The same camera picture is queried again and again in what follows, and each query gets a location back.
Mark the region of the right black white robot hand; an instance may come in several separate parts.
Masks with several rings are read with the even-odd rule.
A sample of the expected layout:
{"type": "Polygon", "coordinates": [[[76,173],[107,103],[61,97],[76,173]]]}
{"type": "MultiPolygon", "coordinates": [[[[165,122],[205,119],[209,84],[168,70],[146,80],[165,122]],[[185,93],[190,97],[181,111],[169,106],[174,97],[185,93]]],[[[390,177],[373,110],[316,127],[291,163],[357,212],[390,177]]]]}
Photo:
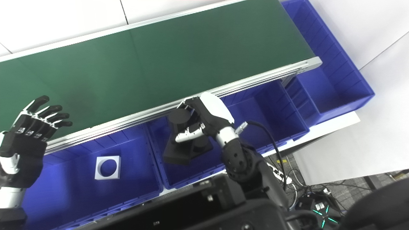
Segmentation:
{"type": "Polygon", "coordinates": [[[220,98],[204,92],[200,96],[183,99],[177,109],[193,109],[199,116],[198,128],[191,131],[186,128],[175,137],[177,143],[210,136],[223,148],[239,136],[234,130],[234,118],[220,98]]]}

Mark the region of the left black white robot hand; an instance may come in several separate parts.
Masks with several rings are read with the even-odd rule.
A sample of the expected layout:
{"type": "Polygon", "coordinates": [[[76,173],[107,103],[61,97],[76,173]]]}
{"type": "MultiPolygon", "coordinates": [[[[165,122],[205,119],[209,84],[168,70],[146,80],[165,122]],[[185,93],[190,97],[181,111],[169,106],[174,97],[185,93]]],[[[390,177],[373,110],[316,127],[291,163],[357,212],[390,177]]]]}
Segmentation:
{"type": "Polygon", "coordinates": [[[1,187],[27,189],[43,169],[47,141],[61,127],[71,127],[61,105],[45,106],[40,96],[20,111],[9,130],[1,132],[1,187]]]}

